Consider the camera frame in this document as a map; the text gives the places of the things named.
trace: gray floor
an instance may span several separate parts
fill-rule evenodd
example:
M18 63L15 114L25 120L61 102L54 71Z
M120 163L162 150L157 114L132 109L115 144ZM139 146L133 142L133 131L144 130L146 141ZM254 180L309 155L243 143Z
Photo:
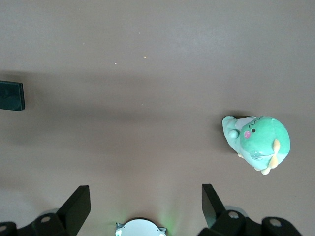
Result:
M315 219L315 3L2 0L0 74L26 109L0 111L0 221L24 226L82 184L79 235L147 217L206 226L201 184L255 221ZM269 115L291 152L267 176L228 146L225 115Z

